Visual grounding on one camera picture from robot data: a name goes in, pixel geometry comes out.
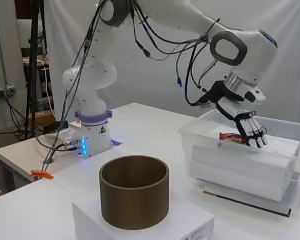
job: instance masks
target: white curtain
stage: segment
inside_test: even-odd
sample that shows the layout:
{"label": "white curtain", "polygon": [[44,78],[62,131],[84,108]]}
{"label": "white curtain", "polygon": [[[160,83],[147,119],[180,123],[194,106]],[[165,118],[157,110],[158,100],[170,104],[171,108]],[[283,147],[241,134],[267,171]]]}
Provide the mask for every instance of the white curtain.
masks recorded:
{"label": "white curtain", "polygon": [[[53,97],[56,113],[60,116],[65,93],[62,73],[71,66],[76,56],[94,11],[95,0],[49,0],[45,3]],[[300,122],[300,0],[193,0],[192,3],[210,17],[221,18],[221,22],[229,27],[262,29],[276,38],[279,43],[278,54],[260,84],[267,102],[257,111],[259,115]],[[195,37],[192,33],[169,29],[153,22],[150,24],[166,38],[178,40]],[[186,104],[183,89],[176,84],[174,57],[159,63],[149,60],[137,47],[132,26],[116,31],[112,58],[118,70],[118,80],[100,91],[109,108],[138,102],[193,116],[203,113]],[[140,26],[137,34],[153,56],[162,57],[151,47]],[[183,76],[187,59],[189,53],[181,59]],[[195,65],[195,75],[199,75],[211,59],[208,50],[203,52]],[[204,87],[209,88],[228,72],[229,67],[218,64],[204,79]],[[190,89],[190,95],[193,99],[199,97],[195,89]],[[71,116],[74,117],[73,112],[78,109],[79,106],[75,104]]]}

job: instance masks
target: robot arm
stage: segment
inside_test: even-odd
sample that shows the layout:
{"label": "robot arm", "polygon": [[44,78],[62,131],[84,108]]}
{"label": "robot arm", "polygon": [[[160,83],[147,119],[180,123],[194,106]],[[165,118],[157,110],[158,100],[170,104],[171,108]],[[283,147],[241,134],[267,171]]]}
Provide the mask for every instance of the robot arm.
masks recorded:
{"label": "robot arm", "polygon": [[195,105],[208,101],[215,103],[223,115],[236,122],[247,144],[250,140],[255,140],[258,147],[267,143],[266,131],[255,121],[255,113],[246,110],[241,103],[253,105],[265,100],[257,85],[277,48],[268,34],[226,28],[201,13],[189,0],[100,0],[97,9],[101,12],[100,23],[96,24],[94,35],[85,39],[91,43],[88,44],[88,63],[83,67],[74,66],[63,75],[64,85],[70,92],[78,81],[75,94],[81,111],[77,116],[82,121],[79,135],[86,144],[79,154],[93,156],[111,147],[107,128],[107,118],[111,114],[96,90],[116,81],[116,69],[107,60],[111,40],[115,37],[112,28],[124,25],[131,11],[136,9],[159,24],[198,33],[210,42],[213,57],[233,68],[226,81],[217,81]]}
{"label": "robot arm", "polygon": [[189,0],[137,0],[137,4],[160,24],[200,35],[208,32],[212,56],[233,68],[228,78],[217,81],[197,104],[215,103],[224,116],[236,123],[248,145],[252,140],[258,147],[266,145],[266,129],[254,119],[255,112],[246,110],[241,103],[265,101],[257,85],[275,56],[276,41],[263,31],[226,28],[205,16]]}

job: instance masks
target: white table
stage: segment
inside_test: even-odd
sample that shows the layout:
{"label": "white table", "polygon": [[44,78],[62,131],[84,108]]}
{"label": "white table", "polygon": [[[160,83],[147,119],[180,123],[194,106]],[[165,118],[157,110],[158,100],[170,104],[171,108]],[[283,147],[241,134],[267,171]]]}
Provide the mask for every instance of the white table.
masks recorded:
{"label": "white table", "polygon": [[[176,131],[191,119],[193,118],[189,116],[132,103],[113,110],[113,118],[109,119],[109,129],[113,140],[133,144],[151,139],[160,132]],[[40,139],[43,143],[51,145],[51,139],[44,136]],[[49,149],[40,146],[36,139],[0,148],[0,161],[7,178],[8,190],[15,188],[13,182],[11,183],[11,173],[33,182],[30,171],[41,169],[48,151]],[[56,159],[57,161],[49,166],[49,172],[52,174],[85,160],[76,153],[56,153]]]}
{"label": "white table", "polygon": [[157,119],[148,133],[140,134],[139,139],[149,136],[148,139],[124,143],[57,172],[54,180],[41,180],[1,197],[0,240],[75,240],[72,201],[98,191],[98,171],[104,163],[131,154],[158,157],[169,165],[171,190],[215,215],[214,240],[300,239],[300,212],[285,218],[203,194],[196,180],[186,176],[177,132],[189,119],[168,115],[163,121],[170,124],[163,133],[153,132],[155,123],[160,127]]}

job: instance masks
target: brown cylinder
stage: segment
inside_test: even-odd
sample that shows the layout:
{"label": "brown cylinder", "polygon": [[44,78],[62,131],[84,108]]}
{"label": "brown cylinder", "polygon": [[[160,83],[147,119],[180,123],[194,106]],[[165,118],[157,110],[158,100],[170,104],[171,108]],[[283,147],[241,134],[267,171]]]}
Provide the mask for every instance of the brown cylinder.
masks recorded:
{"label": "brown cylinder", "polygon": [[161,222],[169,212],[169,168],[152,157],[127,156],[100,172],[101,211],[112,226],[138,230]]}

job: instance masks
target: plastic container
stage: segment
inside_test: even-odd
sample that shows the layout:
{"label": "plastic container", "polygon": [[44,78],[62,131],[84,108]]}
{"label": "plastic container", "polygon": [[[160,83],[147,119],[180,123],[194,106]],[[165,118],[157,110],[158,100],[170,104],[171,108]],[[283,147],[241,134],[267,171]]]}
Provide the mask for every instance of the plastic container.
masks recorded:
{"label": "plastic container", "polygon": [[[257,121],[270,136],[300,142],[299,123],[263,117],[257,117]],[[189,176],[239,190],[240,194],[245,192],[248,198],[270,205],[300,208],[299,151],[292,156],[222,141],[209,134],[216,126],[236,128],[234,122],[212,110],[179,130]]]}

